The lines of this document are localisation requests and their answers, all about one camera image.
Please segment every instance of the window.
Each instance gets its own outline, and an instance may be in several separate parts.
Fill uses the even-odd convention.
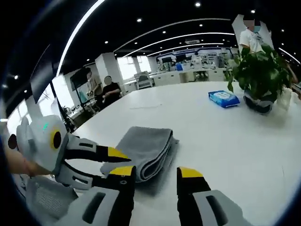
[[[54,102],[54,100],[55,97],[49,84],[38,100],[38,105],[43,116],[53,114],[51,110],[51,104]]]
[[[9,134],[16,134],[18,125],[21,124],[22,118],[26,117],[29,121],[29,124],[32,122],[30,115],[28,114],[28,109],[25,100],[23,100],[18,107],[12,112],[8,118],[8,131]]]
[[[151,66],[147,56],[137,56],[141,72],[151,72]]]
[[[55,93],[58,101],[61,106],[64,107],[73,107],[74,102],[71,98],[70,92],[67,87],[67,83],[65,77],[63,75],[59,75],[52,80],[53,87],[55,88]],[[46,87],[41,97],[38,100],[38,105],[40,107],[41,113],[43,116],[57,114],[51,109],[51,105],[55,100],[55,96],[53,95],[50,84]]]
[[[123,80],[132,78],[135,74],[137,74],[136,67],[134,65],[133,58],[128,57],[120,57],[117,58],[117,62],[119,64],[119,68],[121,71],[121,76]]]
[[[59,75],[55,77],[53,80],[53,86],[55,88],[55,93],[57,96],[58,101],[60,102],[61,106],[64,107],[73,107],[74,102],[68,90],[68,86],[63,75]]]

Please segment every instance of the yellow fingertip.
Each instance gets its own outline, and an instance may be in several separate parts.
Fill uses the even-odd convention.
[[[179,167],[182,173],[183,178],[202,178],[203,174],[200,172],[196,171],[195,169],[190,169],[186,167]]]
[[[119,151],[113,147],[108,147],[108,156],[128,159],[128,157],[125,154],[123,154],[121,151]]]
[[[123,167],[117,167],[116,169],[113,169],[110,174],[115,175],[121,175],[121,176],[130,176],[132,173],[133,166],[123,166]]]

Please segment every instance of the monitor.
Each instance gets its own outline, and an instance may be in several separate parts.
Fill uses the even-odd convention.
[[[30,77],[30,85],[32,88],[32,96],[35,103],[38,102],[40,96],[55,77],[53,71],[53,50],[49,45],[39,61],[37,62],[32,75]]]
[[[176,61],[177,62],[182,62],[186,60],[186,55],[185,54],[181,54],[181,55],[177,55],[176,56]]]
[[[162,62],[163,63],[169,63],[169,62],[172,62],[173,60],[171,59],[171,57],[165,57],[165,58],[162,58]]]
[[[72,91],[88,82],[87,74],[89,72],[91,72],[90,68],[82,68],[70,77]]]

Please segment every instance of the curved light strip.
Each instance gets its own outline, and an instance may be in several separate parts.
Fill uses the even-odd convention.
[[[136,39],[138,39],[138,38],[140,38],[140,37],[142,37],[144,35],[147,35],[147,34],[152,33],[154,31],[160,30],[162,28],[169,27],[169,26],[176,25],[176,24],[183,24],[183,23],[187,23],[187,22],[199,21],[199,20],[225,20],[225,21],[230,21],[230,19],[224,19],[224,18],[200,18],[200,19],[183,20],[183,21],[172,23],[172,24],[167,24],[167,25],[164,25],[162,27],[156,28],[154,30],[151,30],[149,32],[146,32],[146,33],[144,33],[142,35],[137,36],[136,38],[134,38],[134,39],[128,41],[127,43],[123,44],[122,46],[118,47],[113,52],[117,51],[118,49],[124,47],[125,45],[129,44],[130,42],[132,42],[132,41],[134,41],[134,40],[136,40]]]
[[[293,57],[291,54],[289,54],[288,52],[286,52],[285,50],[283,50],[283,49],[281,49],[281,48],[279,48],[279,49],[280,49],[281,51],[285,52],[287,55],[289,55],[291,58],[293,58],[295,61],[297,61],[297,62],[301,65],[300,61],[297,60],[295,57]]]
[[[62,65],[63,65],[63,61],[66,57],[66,54],[68,52],[68,49],[75,37],[75,35],[77,34],[77,32],[79,32],[80,28],[82,27],[82,25],[85,23],[85,21],[89,18],[89,16],[104,2],[105,0],[98,0],[96,3],[94,3],[94,5],[85,13],[85,15],[82,17],[82,19],[79,21],[79,23],[76,25],[74,31],[72,32],[66,46],[65,46],[65,49],[63,51],[63,54],[62,54],[62,57],[61,57],[61,60],[60,60],[60,63],[58,65],[58,69],[57,69],[57,72],[56,72],[56,75],[58,76],[60,74],[60,71],[61,71],[61,68],[62,68]]]
[[[193,35],[201,35],[201,34],[226,34],[226,35],[235,35],[233,33],[223,33],[223,32],[204,32],[204,33],[194,33],[194,34],[185,34],[185,35],[180,35],[180,36],[176,36],[176,37],[172,37],[172,38],[169,38],[169,39],[164,39],[164,40],[161,40],[161,41],[157,41],[157,42],[154,42],[150,45],[147,45],[147,46],[143,46],[142,48],[139,48],[129,54],[126,54],[125,56],[123,57],[127,57],[128,55],[131,55],[132,53],[135,53],[141,49],[144,49],[144,48],[147,48],[149,46],[152,46],[152,45],[156,45],[158,43],[161,43],[161,42],[164,42],[164,41],[168,41],[168,40],[172,40],[172,39],[178,39],[178,38],[183,38],[183,37],[188,37],[188,36],[193,36]]]
[[[176,49],[176,48],[185,48],[185,47],[189,47],[189,46],[204,46],[204,45],[223,45],[223,44],[224,43],[203,43],[203,44],[193,44],[193,45],[186,45],[186,46],[178,46],[178,47],[174,47],[174,48],[168,48],[168,49],[156,52],[156,53],[152,53],[152,54],[149,54],[147,56],[149,57],[149,56],[155,55],[157,53],[162,53],[162,52],[173,50],[173,49]]]

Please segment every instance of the potted plant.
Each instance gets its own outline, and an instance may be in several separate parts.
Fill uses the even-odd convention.
[[[248,107],[268,114],[283,88],[290,87],[292,76],[287,70],[285,60],[269,45],[261,46],[263,51],[250,52],[243,48],[241,57],[235,59],[237,64],[232,74],[226,74],[228,89],[233,92],[232,82],[236,79],[244,93]]]

